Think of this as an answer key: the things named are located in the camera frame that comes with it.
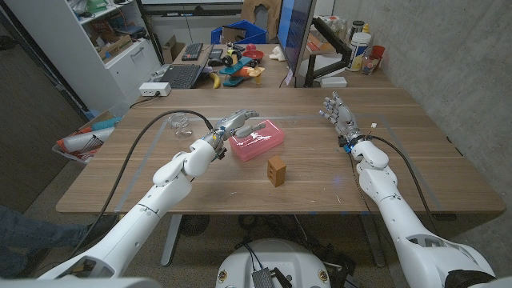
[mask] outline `computer monitor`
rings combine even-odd
[[[317,0],[282,0],[278,40],[294,76],[300,68]]]

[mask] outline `small wooden cube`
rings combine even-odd
[[[266,176],[270,179],[274,187],[285,182],[286,165],[279,156],[273,156],[269,159],[269,166],[266,170]]]

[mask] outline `person's leg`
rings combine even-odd
[[[3,246],[32,250],[60,246],[76,246],[87,232],[82,225],[57,225],[33,220],[0,206],[0,243]]]
[[[7,247],[0,246],[0,277],[12,278],[18,275],[27,264],[25,255],[16,253]]]

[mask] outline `black cord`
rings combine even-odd
[[[142,103],[142,102],[146,102],[146,101],[153,100],[153,99],[155,99],[155,98],[156,98],[156,97],[158,97],[158,96],[160,96],[160,91],[157,91],[157,93],[155,93],[155,94],[154,94],[154,96],[151,96],[151,97],[149,97],[148,99],[144,99],[144,100],[141,100],[141,101],[139,101],[139,102],[136,102],[136,103],[132,104],[132,105],[130,106],[130,109],[131,109],[133,106],[136,106],[136,105],[138,105],[138,104],[140,104],[140,103]]]
[[[282,85],[282,83],[285,81],[286,77],[284,77],[284,78],[282,79],[281,84],[279,84],[279,88],[281,88],[281,85]]]
[[[252,248],[250,248],[249,244],[244,244],[244,246],[248,249],[249,253],[252,253],[254,257],[256,258],[256,261],[258,261],[259,267],[263,269],[262,263],[259,261],[258,256],[256,256],[256,253],[253,251]]]
[[[190,42],[194,43],[194,40],[192,40],[192,33],[190,32],[189,19],[186,16],[185,16],[185,20],[186,20],[186,28],[188,28],[188,30],[189,30]]]
[[[428,215],[429,217],[429,220],[430,220],[430,224],[432,225],[432,227],[434,228],[434,232],[439,235],[439,232],[438,232],[438,229],[437,227],[435,226],[434,224],[434,221],[432,220],[432,213],[430,212],[430,209],[429,209],[429,206],[428,204],[426,204],[426,200],[425,200],[425,196],[423,195],[423,191],[422,191],[422,188],[420,187],[419,183],[418,183],[418,179],[416,178],[416,174],[414,173],[413,171],[413,168],[410,166],[409,164],[409,161],[407,160],[406,156],[393,144],[391,144],[390,142],[388,142],[387,140],[383,139],[383,138],[380,138],[379,136],[373,136],[373,135],[369,135],[368,136],[368,139],[377,139],[381,142],[384,142],[385,144],[387,144],[389,147],[393,148],[395,151],[397,151],[397,153],[400,155],[400,157],[402,157],[403,161],[406,163],[407,165],[407,169],[409,169],[409,172],[410,172],[410,175],[412,176],[413,180],[414,180],[414,184],[416,185],[416,189],[418,189],[418,193],[419,193],[419,197],[422,199],[422,203],[423,203],[423,206],[425,207],[425,211],[426,211],[426,214]]]
[[[82,240],[80,240],[80,243],[76,245],[76,247],[74,248],[73,252],[71,253],[71,255],[68,257],[67,260],[71,259],[78,251],[78,249],[80,249],[80,246],[83,244],[84,240],[87,238],[87,236],[89,236],[90,232],[96,227],[96,225],[98,224],[98,221],[99,219],[103,216],[103,214],[105,213],[105,210],[106,208],[108,207],[109,203],[110,203],[110,200],[112,199],[112,197],[114,196],[114,192],[115,190],[118,188],[118,185],[119,185],[119,182],[121,181],[121,177],[122,177],[122,174],[124,173],[125,171],[125,168],[126,166],[128,165],[128,161],[130,160],[130,157],[132,155],[132,153],[134,152],[135,150],[135,147],[138,143],[138,141],[142,138],[142,136],[144,135],[144,133],[146,131],[148,131],[148,129],[156,122],[158,121],[160,118],[166,116],[166,115],[169,115],[169,114],[172,114],[172,113],[189,113],[189,114],[194,114],[196,116],[199,116],[206,124],[206,126],[208,127],[208,130],[212,130],[214,127],[211,125],[210,121],[208,121],[208,119],[206,119],[206,117],[204,117],[203,115],[201,115],[200,113],[198,112],[195,112],[195,111],[192,111],[192,110],[170,110],[170,111],[167,111],[167,112],[164,112],[162,114],[160,114],[159,116],[155,117],[153,120],[151,120],[151,122],[149,122],[143,129],[142,131],[138,134],[137,138],[135,139],[134,143],[131,145],[131,148],[130,148],[130,151],[128,151],[128,155],[126,156],[125,158],[125,161],[124,163],[122,164],[122,167],[121,167],[121,170],[119,171],[119,174],[118,174],[118,177],[117,179],[115,180],[115,183],[114,183],[114,186],[112,187],[112,190],[110,191],[109,193],[109,196],[106,198],[105,200],[105,204],[103,204],[103,208],[102,210],[99,212],[98,216],[96,217],[96,220],[94,220],[93,224],[90,226],[89,230],[87,231],[87,233],[82,237]]]
[[[254,258],[253,258],[253,254],[250,252],[249,248],[247,248],[247,250],[249,251],[249,255],[250,255],[250,261],[253,263],[253,272],[256,272],[256,268],[254,267]]]

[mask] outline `table leg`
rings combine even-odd
[[[384,267],[386,260],[384,259],[381,243],[378,240],[377,227],[375,227],[371,215],[359,215],[359,218],[361,219],[362,228],[366,233],[366,238],[368,239],[368,244],[370,245],[370,250],[374,257],[374,264],[377,267]]]
[[[181,214],[175,214],[170,218],[169,230],[167,231],[166,244],[163,247],[162,259],[160,263],[162,266],[169,266],[170,260],[173,256],[174,247],[178,240],[179,225],[182,222]]]

